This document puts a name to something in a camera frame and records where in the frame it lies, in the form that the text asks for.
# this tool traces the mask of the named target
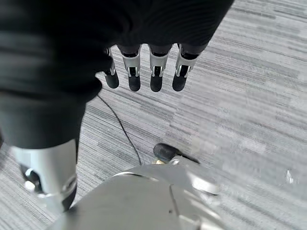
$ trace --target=robotic finger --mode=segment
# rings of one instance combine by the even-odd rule
[[[176,62],[176,71],[173,79],[173,89],[181,91],[184,89],[189,72],[192,71],[197,58],[207,45],[191,46],[188,44],[178,44],[179,52]],[[141,45],[120,46],[118,45],[128,74],[129,87],[136,92],[141,87],[140,68],[141,68]],[[166,68],[167,58],[172,45],[155,46],[149,44],[150,50],[150,88],[153,92],[159,92],[162,88],[163,73]],[[112,57],[111,49],[107,50]],[[110,70],[105,71],[106,82],[110,88],[117,88],[119,85],[114,61]]]

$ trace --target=wire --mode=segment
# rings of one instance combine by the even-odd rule
[[[109,104],[108,104],[104,99],[102,99],[101,96],[98,95],[97,97],[98,97],[103,103],[105,103],[107,107],[109,107],[109,109],[112,111],[112,113],[114,114],[114,116],[115,116],[116,119],[118,120],[118,123],[120,124],[121,129],[124,131],[124,133],[125,133],[125,135],[126,135],[128,141],[129,141],[130,144],[132,145],[132,147],[133,147],[133,149],[134,149],[134,151],[135,151],[135,153],[136,153],[136,155],[137,155],[137,157],[138,157],[138,159],[139,159],[139,164],[142,165],[142,161],[141,161],[140,155],[139,155],[138,151],[136,150],[134,144],[133,144],[132,141],[130,140],[130,138],[129,138],[129,136],[128,136],[128,134],[127,134],[127,132],[126,132],[126,130],[125,130],[123,124],[122,124],[122,122],[121,122],[120,119],[119,119],[119,117],[117,116],[117,114],[115,113],[115,111],[111,108],[111,106],[109,106]]]

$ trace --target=gray carpet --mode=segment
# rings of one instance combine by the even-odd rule
[[[222,186],[219,212],[231,230],[307,229],[307,1],[237,0],[190,74],[171,88],[171,50],[161,92],[149,88],[148,47],[142,86],[131,92],[113,49],[120,87],[103,81],[145,163],[158,142],[198,157]],[[56,216],[23,189],[4,145],[0,155],[0,229],[41,230]],[[138,164],[119,124],[98,99],[87,106],[77,199],[107,177]]]

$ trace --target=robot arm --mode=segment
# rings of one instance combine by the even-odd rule
[[[4,0],[0,15],[0,129],[28,190],[66,211],[76,193],[85,106],[103,71],[119,85],[109,48],[119,45],[129,87],[139,90],[140,44],[150,44],[151,89],[162,87],[170,47],[179,45],[173,88],[207,46],[233,0]]]

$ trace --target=black cloth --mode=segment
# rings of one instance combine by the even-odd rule
[[[77,139],[104,48],[209,42],[233,0],[0,0],[0,129],[14,146]]]

